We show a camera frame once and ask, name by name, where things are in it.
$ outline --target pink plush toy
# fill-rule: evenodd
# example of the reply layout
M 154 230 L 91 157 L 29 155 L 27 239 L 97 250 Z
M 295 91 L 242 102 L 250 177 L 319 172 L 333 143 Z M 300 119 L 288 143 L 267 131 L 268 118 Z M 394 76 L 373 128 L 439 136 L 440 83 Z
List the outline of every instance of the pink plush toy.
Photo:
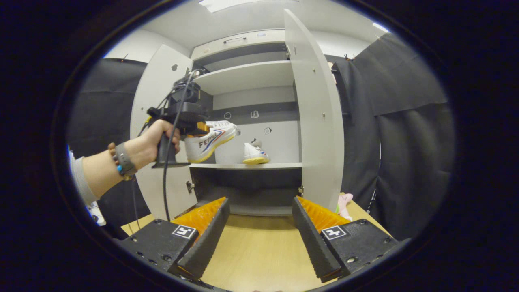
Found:
M 353 221 L 353 218 L 348 214 L 348 210 L 346 209 L 346 205 L 349 201 L 353 199 L 352 194 L 342 194 L 339 196 L 339 201 L 337 202 L 337 208 L 335 210 L 336 213 L 339 213 L 339 215 L 343 218 L 346 218 L 350 221 Z

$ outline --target black curtain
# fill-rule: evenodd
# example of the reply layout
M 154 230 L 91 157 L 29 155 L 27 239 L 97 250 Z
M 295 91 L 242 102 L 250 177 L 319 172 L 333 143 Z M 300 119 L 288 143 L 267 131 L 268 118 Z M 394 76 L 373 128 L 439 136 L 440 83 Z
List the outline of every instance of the black curtain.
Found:
M 440 205 L 452 170 L 446 94 L 421 57 L 393 34 L 353 60 L 328 60 L 337 62 L 350 102 L 342 191 L 364 209 L 376 191 L 370 215 L 395 238 L 412 237 Z
M 74 156 L 94 155 L 130 139 L 133 97 L 146 63 L 132 60 L 101 59 L 89 72 L 76 99 L 67 141 Z M 127 234 L 120 228 L 135 220 L 132 184 L 139 218 L 150 214 L 137 183 L 122 181 L 98 201 L 106 220 L 105 229 L 118 239 Z

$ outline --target bracelet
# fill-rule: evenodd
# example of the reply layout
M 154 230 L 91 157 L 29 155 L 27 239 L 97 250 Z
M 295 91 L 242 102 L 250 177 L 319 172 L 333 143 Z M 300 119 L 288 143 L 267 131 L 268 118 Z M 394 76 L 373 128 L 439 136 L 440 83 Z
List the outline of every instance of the bracelet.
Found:
M 125 144 L 119 144 L 115 146 L 115 143 L 108 145 L 108 151 L 115 161 L 117 171 L 124 178 L 125 181 L 132 179 L 132 176 L 137 172 L 135 165 L 130 161 L 130 158 L 126 155 Z

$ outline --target cabinet door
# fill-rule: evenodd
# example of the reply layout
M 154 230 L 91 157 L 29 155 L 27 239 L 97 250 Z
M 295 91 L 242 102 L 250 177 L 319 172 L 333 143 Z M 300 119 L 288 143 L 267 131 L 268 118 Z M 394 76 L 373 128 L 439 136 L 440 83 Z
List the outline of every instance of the cabinet door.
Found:
M 344 132 L 333 75 L 317 42 L 285 9 L 285 42 L 290 52 L 301 119 L 303 197 L 335 210 L 343 179 Z
M 131 112 L 130 138 L 137 137 L 149 117 L 146 110 L 158 106 L 171 91 L 173 83 L 184 77 L 186 69 L 191 69 L 192 65 L 193 62 L 188 57 L 166 45 L 162 45 L 155 52 L 144 69 L 135 92 Z M 181 141 L 180 147 L 181 150 L 176 155 L 176 160 L 187 162 L 183 141 Z M 153 216 L 166 220 L 162 194 L 163 168 L 152 169 L 153 164 L 151 163 L 137 172 L 137 183 Z M 166 192 L 171 219 L 197 203 L 195 191 L 191 190 L 191 193 L 187 191 L 186 181 L 191 181 L 188 166 L 168 168 Z

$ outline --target cabinet shelf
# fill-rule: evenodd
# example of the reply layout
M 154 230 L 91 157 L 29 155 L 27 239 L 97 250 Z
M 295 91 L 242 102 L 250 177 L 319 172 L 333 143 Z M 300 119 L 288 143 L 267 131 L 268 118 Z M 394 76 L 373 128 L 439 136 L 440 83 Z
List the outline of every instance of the cabinet shelf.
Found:
M 271 61 L 207 73 L 196 78 L 195 82 L 203 91 L 215 96 L 262 87 L 292 86 L 294 74 L 290 61 Z
M 291 168 L 300 168 L 302 166 L 303 166 L 303 164 L 301 162 L 294 162 L 294 163 L 266 163 L 266 164 L 256 164 L 256 165 L 193 163 L 193 164 L 190 164 L 189 167 L 255 170 L 255 169 L 291 169 Z
M 197 193 L 197 207 L 217 200 L 223 196 L 229 199 L 232 214 L 250 216 L 290 216 L 292 200 L 296 189 L 273 189 L 244 191 L 235 188 L 215 186 L 207 194 Z

